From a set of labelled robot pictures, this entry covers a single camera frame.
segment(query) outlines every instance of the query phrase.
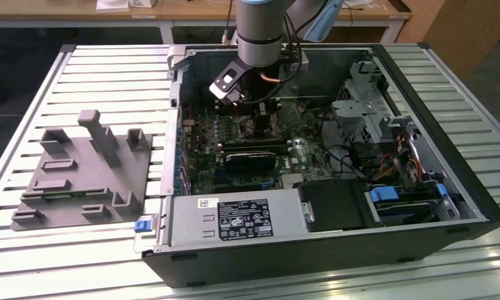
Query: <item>gray plastic holder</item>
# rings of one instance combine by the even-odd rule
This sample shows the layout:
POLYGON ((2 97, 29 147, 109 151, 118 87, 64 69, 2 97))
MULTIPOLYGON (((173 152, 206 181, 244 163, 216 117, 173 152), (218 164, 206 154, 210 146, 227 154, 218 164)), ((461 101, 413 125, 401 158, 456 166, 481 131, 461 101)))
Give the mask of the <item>gray plastic holder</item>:
POLYGON ((152 135, 129 129, 114 136, 100 112, 81 111, 90 137, 46 129, 45 149, 12 217, 10 229, 58 228, 136 221, 142 213, 152 135))

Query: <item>motherboard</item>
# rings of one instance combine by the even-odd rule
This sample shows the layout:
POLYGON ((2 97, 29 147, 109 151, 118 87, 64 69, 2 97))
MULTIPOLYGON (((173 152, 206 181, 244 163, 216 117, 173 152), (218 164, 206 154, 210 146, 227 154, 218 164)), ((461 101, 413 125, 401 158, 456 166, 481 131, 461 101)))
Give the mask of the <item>motherboard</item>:
POLYGON ((190 194, 287 189, 332 178, 320 138, 323 109, 305 109, 295 100, 277 106, 265 127, 243 107, 228 115, 210 107, 196 116, 185 110, 190 194))

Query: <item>copper pipe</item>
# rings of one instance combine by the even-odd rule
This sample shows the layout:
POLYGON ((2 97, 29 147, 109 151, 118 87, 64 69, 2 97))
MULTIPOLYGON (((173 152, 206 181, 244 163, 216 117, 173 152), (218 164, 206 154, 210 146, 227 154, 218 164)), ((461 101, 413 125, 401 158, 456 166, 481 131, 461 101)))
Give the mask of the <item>copper pipe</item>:
POLYGON ((281 80, 277 78, 271 78, 265 75, 265 73, 260 73, 261 79, 267 81, 268 83, 281 83, 281 80))

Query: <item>wooden table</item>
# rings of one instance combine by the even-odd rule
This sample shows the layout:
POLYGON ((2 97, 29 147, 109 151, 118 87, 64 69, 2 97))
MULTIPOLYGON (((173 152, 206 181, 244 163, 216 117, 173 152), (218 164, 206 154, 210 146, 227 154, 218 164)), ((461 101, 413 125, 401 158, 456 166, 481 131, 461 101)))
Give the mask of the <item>wooden table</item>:
MULTIPOLYGON (((162 42, 173 44, 174 26, 224 26, 229 0, 157 0, 153 8, 130 7, 129 12, 97 14, 96 0, 0 0, 0 28, 157 27, 162 42)), ((237 13, 233 5, 231 25, 237 13)), ((399 12, 388 0, 341 10, 333 26, 383 27, 383 43, 395 42, 411 13, 399 12)))
POLYGON ((161 0, 109 14, 96 6, 96 0, 0 0, 0 28, 158 27, 161 0))
MULTIPOLYGON (((162 0, 160 30, 162 42, 173 44, 172 28, 177 26, 224 26, 231 0, 162 0)), ((376 4, 357 6, 361 11, 343 9, 333 26, 385 27, 381 43, 393 43, 409 12, 399 12, 388 0, 376 0, 376 4)), ((235 25, 237 7, 233 5, 229 25, 235 25)))

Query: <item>sticker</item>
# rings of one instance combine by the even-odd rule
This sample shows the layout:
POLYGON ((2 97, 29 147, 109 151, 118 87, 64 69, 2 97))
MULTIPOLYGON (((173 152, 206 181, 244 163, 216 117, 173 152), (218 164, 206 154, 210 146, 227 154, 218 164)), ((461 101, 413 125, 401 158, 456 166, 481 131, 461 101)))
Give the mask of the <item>sticker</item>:
POLYGON ((154 19, 156 16, 148 15, 148 14, 133 14, 132 18, 133 19, 154 19))
POLYGON ((218 198, 198 199, 198 208, 214 208, 218 203, 218 198))
POLYGON ((218 202, 214 205, 218 205, 218 237, 222 241, 273 236, 267 199, 218 202))

